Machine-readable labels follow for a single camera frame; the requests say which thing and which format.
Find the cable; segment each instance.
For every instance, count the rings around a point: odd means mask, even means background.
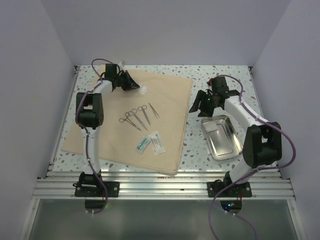
[[[261,167],[261,168],[259,168],[259,171],[261,171],[261,170],[271,170],[271,169],[283,169],[283,168],[286,168],[287,166],[291,165],[291,164],[294,162],[294,160],[296,159],[296,154],[297,154],[297,153],[296,153],[296,147],[295,147],[295,144],[294,144],[294,142],[292,141],[292,139],[291,139],[284,131],[282,131],[280,128],[278,128],[278,127],[276,127],[276,126],[273,126],[273,125],[271,125],[270,123],[261,120],[260,118],[257,118],[257,116],[247,108],[247,106],[242,102],[242,93],[244,92],[244,86],[243,86],[243,84],[241,83],[241,81],[240,81],[239,79],[235,78],[234,76],[222,74],[222,75],[218,75],[218,76],[213,77],[212,80],[214,80],[214,79],[216,79],[216,78],[220,78],[220,77],[228,77],[228,78],[231,78],[231,79],[237,81],[237,82],[240,84],[240,87],[241,87],[241,91],[240,91],[240,94],[239,94],[239,101],[240,101],[242,107],[243,107],[253,118],[256,118],[256,120],[257,120],[258,122],[260,122],[260,123],[262,123],[262,124],[264,124],[264,125],[267,125],[268,127],[270,127],[270,128],[272,128],[272,129],[278,131],[279,133],[281,133],[281,134],[289,141],[289,143],[290,143],[290,145],[291,145],[291,147],[292,147],[292,158],[291,158],[291,160],[290,160],[289,162],[287,162],[286,164],[284,164],[284,165],[282,165],[282,166]],[[210,204],[210,209],[209,209],[209,213],[208,213],[208,221],[209,221],[209,226],[210,226],[211,232],[213,233],[214,237],[215,237],[217,240],[219,240],[219,238],[218,238],[218,236],[217,236],[217,234],[216,234],[216,232],[215,232],[215,230],[214,230],[214,228],[213,228],[213,226],[212,226],[212,222],[211,222],[211,211],[212,211],[212,208],[213,208],[213,205],[214,205],[216,199],[219,197],[219,195],[220,195],[221,193],[223,193],[223,192],[226,191],[227,189],[231,188],[232,186],[236,185],[238,182],[240,182],[240,181],[242,181],[242,180],[244,180],[244,179],[252,176],[252,175],[255,174],[256,172],[258,172],[257,169],[255,169],[254,171],[252,171],[252,172],[244,175],[243,177],[239,178],[238,180],[234,181],[234,182],[231,183],[230,185],[228,185],[228,186],[226,186],[225,188],[223,188],[221,191],[219,191],[219,192],[214,196],[214,198],[213,198],[213,200],[212,200],[212,202],[211,202],[211,204]],[[252,229],[253,229],[253,231],[254,231],[254,239],[257,240],[257,239],[258,239],[258,233],[257,233],[255,227],[254,227],[251,223],[249,223],[244,217],[242,217],[242,216],[239,216],[239,217],[240,217],[241,219],[243,219],[244,221],[246,221],[246,222],[252,227]]]
[[[97,60],[102,60],[102,61],[105,61],[105,62],[108,62],[110,64],[114,64],[113,62],[109,61],[109,60],[106,60],[106,59],[103,59],[103,58],[96,58],[94,60],[92,60],[91,62],[91,67],[93,69],[93,71],[98,75],[99,77],[99,81],[98,83],[93,87],[92,90],[88,90],[84,93],[83,97],[81,98],[81,101],[79,103],[79,106],[75,112],[75,122],[76,124],[78,124],[80,127],[82,127],[85,132],[86,132],[86,138],[85,138],[85,156],[86,156],[86,159],[88,161],[88,164],[93,172],[93,175],[95,176],[95,178],[99,181],[99,183],[101,184],[101,186],[103,187],[103,190],[104,190],[104,193],[105,193],[105,201],[104,201],[104,204],[103,204],[103,207],[97,211],[94,211],[93,214],[98,214],[100,213],[103,209],[105,209],[107,203],[108,203],[108,190],[107,190],[107,187],[104,185],[104,182],[102,181],[102,179],[98,176],[98,174],[96,173],[94,167],[92,166],[92,163],[91,163],[91,159],[89,157],[89,152],[88,152],[88,144],[89,144],[89,131],[88,129],[81,123],[78,122],[78,118],[79,118],[79,113],[80,113],[80,110],[82,108],[82,106],[84,105],[84,101],[87,97],[87,95],[89,93],[93,93],[101,84],[102,84],[102,76],[97,72],[97,70],[95,69],[94,67],[94,62],[97,61]]]
[[[214,207],[215,207],[217,210],[224,211],[221,207],[218,207],[218,206],[214,206]],[[233,216],[233,217],[237,217],[237,218],[241,219],[242,221],[245,221],[245,222],[252,228],[252,230],[253,230],[253,232],[254,232],[254,237],[255,237],[256,239],[258,239],[258,233],[257,233],[255,227],[254,227],[253,224],[252,224],[251,222],[249,222],[245,217],[243,217],[243,216],[241,216],[241,215],[239,215],[239,214],[234,214],[234,213],[229,212],[229,211],[224,211],[224,212],[226,212],[227,214],[229,214],[229,215],[231,215],[231,216]]]

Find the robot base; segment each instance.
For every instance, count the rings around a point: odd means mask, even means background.
[[[208,197],[214,198],[218,192],[226,187],[226,185],[221,180],[209,181],[206,183]],[[220,194],[220,198],[237,198],[241,195],[242,198],[252,197],[251,186],[249,182],[242,184],[236,184],[226,191]]]
[[[118,181],[103,181],[107,190],[108,198],[117,198],[119,196],[120,183]],[[74,196],[82,198],[104,197],[104,188],[93,174],[82,172],[79,181],[74,183]]]

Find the tan paper sheet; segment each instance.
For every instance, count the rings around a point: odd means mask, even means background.
[[[104,72],[104,68],[100,67],[100,73]],[[141,95],[136,90],[125,92],[117,88],[103,99],[104,122],[99,133],[99,158],[164,173],[176,173],[182,154],[192,80],[135,69],[128,71],[138,84],[144,83],[148,91]],[[92,87],[97,80],[98,77],[92,80]],[[155,117],[148,103],[160,115],[159,119]],[[142,105],[147,106],[145,111],[151,126],[142,111],[138,111],[137,115],[148,131],[134,116],[130,119],[142,131],[127,122],[119,122],[120,118],[125,118],[125,112]],[[136,152],[135,147],[143,136],[156,130],[163,141],[165,153],[156,156],[151,144],[143,154]],[[75,123],[68,131],[62,150],[83,154],[83,136],[80,127]]]

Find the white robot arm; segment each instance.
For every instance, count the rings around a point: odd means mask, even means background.
[[[110,94],[115,88],[121,87],[124,91],[138,89],[140,86],[131,78],[128,71],[124,70],[123,62],[114,64],[109,62],[105,65],[105,72],[100,75],[100,79],[92,90],[78,92],[76,95],[76,114],[75,122],[81,127],[83,134],[83,149],[85,159],[83,170],[77,183],[75,197],[101,197],[112,195],[111,189],[118,189],[117,182],[104,182],[101,178],[101,166],[99,163],[99,132],[104,122],[104,109],[102,99]],[[106,205],[86,201],[85,204],[92,208],[102,210]]]
[[[211,78],[208,82],[211,89],[208,89],[207,92],[198,91],[189,111],[193,113],[199,109],[199,117],[211,117],[215,108],[222,108],[231,114],[246,131],[242,150],[243,160],[226,173],[221,187],[226,187],[236,181],[237,185],[245,184],[250,177],[244,178],[244,176],[282,157],[281,134],[264,123],[269,123],[279,129],[280,125],[277,122],[270,123],[259,116],[241,99],[242,92],[229,90],[225,77],[231,76],[221,75]]]

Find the metal tray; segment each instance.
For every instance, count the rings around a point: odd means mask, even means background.
[[[225,160],[242,154],[242,144],[227,115],[203,118],[201,128],[210,152],[216,160]]]

